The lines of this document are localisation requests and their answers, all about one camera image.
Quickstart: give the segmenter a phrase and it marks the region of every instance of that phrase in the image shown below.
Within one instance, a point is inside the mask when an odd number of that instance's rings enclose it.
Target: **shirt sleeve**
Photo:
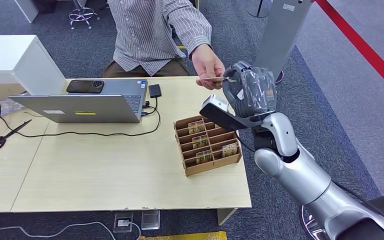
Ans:
[[[199,45],[211,46],[211,25],[189,0],[161,0],[162,14],[173,25],[181,42],[191,57]]]

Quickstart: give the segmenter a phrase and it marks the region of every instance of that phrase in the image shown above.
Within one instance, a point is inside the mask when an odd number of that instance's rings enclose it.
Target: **wooden table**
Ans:
[[[160,84],[162,92],[158,98],[161,124],[152,134],[135,137],[66,134],[43,137],[41,141],[36,138],[32,141],[39,141],[40,146],[27,147],[27,152],[35,152],[33,161],[25,153],[19,156],[20,146],[8,142],[5,151],[14,152],[11,158],[32,161],[18,195],[11,198],[15,200],[11,212],[219,209],[221,225],[237,208],[250,208],[243,160],[185,176],[173,122],[198,115],[202,102],[210,94],[223,96],[221,91],[198,87],[195,79],[148,78],[148,84]],[[155,105],[154,99],[149,101],[151,106]],[[45,133],[134,134],[154,129],[157,122],[155,113],[143,117],[139,124],[49,121]]]
[[[33,121],[20,132],[26,135],[45,133],[50,121],[45,117],[32,117],[24,112],[37,114],[34,111],[23,109],[6,115],[4,118],[12,128],[33,118]],[[1,120],[0,136],[5,136],[9,132],[10,130]],[[11,211],[41,140],[41,137],[25,138],[14,134],[0,149],[0,212]]]

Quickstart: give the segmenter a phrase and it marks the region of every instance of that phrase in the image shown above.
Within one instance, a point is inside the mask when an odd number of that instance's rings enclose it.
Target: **striped shirt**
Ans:
[[[117,28],[114,60],[125,71],[141,65],[153,76],[174,58],[184,58],[172,39],[173,25],[190,56],[210,45],[211,25],[189,0],[108,0]]]

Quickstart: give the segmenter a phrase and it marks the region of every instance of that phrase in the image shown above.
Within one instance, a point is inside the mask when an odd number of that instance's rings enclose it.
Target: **silver laptop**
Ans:
[[[147,81],[105,80],[100,94],[9,98],[56,123],[139,123]]]

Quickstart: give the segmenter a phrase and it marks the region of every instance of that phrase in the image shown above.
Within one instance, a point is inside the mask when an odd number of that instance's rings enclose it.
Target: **laptop keyboard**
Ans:
[[[133,112],[137,114],[141,104],[141,95],[123,95],[123,97]]]

